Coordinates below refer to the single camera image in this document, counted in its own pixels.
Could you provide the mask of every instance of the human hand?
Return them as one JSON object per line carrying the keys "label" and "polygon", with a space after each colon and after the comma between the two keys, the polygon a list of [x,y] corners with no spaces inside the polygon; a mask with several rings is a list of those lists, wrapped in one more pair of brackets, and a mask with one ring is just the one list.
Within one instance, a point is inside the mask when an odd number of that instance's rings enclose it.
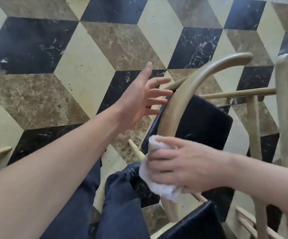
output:
{"label": "human hand", "polygon": [[155,88],[157,85],[170,82],[171,78],[155,77],[149,80],[152,70],[152,63],[148,62],[121,98],[114,104],[121,114],[120,123],[122,131],[130,128],[143,116],[158,115],[160,113],[159,110],[153,110],[148,107],[167,104],[166,99],[158,97],[171,96],[173,94],[171,90]]}
{"label": "human hand", "polygon": [[203,192],[228,186],[230,153],[175,137],[156,138],[178,149],[159,149],[150,155],[152,181],[184,187],[184,193]]}

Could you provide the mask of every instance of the black leather seat cushion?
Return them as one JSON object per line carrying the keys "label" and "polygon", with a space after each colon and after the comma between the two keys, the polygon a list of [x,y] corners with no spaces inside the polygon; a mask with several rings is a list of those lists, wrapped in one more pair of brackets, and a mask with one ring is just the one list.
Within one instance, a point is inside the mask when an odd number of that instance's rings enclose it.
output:
{"label": "black leather seat cushion", "polygon": [[[161,114],[156,116],[143,140],[141,150],[144,154],[148,151],[148,138],[157,134],[165,107],[165,105],[161,107]],[[232,124],[233,119],[228,114],[203,98],[194,95],[180,120],[175,136],[222,150]]]}
{"label": "black leather seat cushion", "polygon": [[194,209],[158,239],[225,239],[225,233],[212,202]]}

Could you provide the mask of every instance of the marble floor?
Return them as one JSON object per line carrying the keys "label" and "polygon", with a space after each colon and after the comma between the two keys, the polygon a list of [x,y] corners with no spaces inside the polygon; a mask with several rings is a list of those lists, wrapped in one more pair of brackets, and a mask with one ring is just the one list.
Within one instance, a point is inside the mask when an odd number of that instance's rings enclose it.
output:
{"label": "marble floor", "polygon": [[[198,94],[274,87],[274,64],[288,32],[288,0],[0,0],[0,169],[54,141],[105,110],[147,61],[153,76],[190,75],[210,60],[252,52],[246,67],[221,71]],[[243,99],[210,100],[233,119],[224,150],[246,155]],[[263,160],[280,162],[276,97],[261,97]],[[140,146],[154,116],[120,134],[102,157],[94,216],[103,206],[106,178],[137,161],[127,140]],[[209,193],[221,220],[238,238],[250,235],[234,206],[254,213],[248,195],[220,188]],[[167,224],[157,203],[143,206],[150,233]],[[200,205],[179,201],[182,217]],[[268,206],[268,224],[285,235],[282,212]]]}

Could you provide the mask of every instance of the person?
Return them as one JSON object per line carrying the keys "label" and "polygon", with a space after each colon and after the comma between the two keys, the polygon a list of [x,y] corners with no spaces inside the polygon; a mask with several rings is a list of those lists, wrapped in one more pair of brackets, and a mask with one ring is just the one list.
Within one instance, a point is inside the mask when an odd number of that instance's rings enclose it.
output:
{"label": "person", "polygon": [[[54,142],[0,171],[0,238],[89,238],[99,157],[110,142],[172,91],[156,89],[170,78],[152,78],[152,64],[110,108]],[[288,211],[288,169],[202,144],[164,137],[176,150],[160,149],[148,165],[153,181],[201,192],[230,186]],[[140,199],[130,181],[139,164],[108,177],[96,238],[149,238]]]}

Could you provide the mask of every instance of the white cloth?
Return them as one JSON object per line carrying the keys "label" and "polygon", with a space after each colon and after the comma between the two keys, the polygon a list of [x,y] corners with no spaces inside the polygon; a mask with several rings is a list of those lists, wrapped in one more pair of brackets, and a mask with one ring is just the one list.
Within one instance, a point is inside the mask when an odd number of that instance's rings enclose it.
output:
{"label": "white cloth", "polygon": [[155,139],[158,135],[150,136],[148,139],[148,153],[145,156],[145,159],[142,161],[142,164],[139,168],[139,176],[146,182],[149,189],[158,194],[161,197],[165,197],[173,202],[177,202],[179,194],[182,192],[182,187],[177,187],[175,185],[161,185],[151,181],[149,174],[150,170],[147,167],[148,156],[150,153],[158,149],[176,149],[170,145],[167,145],[163,142],[157,142]]}

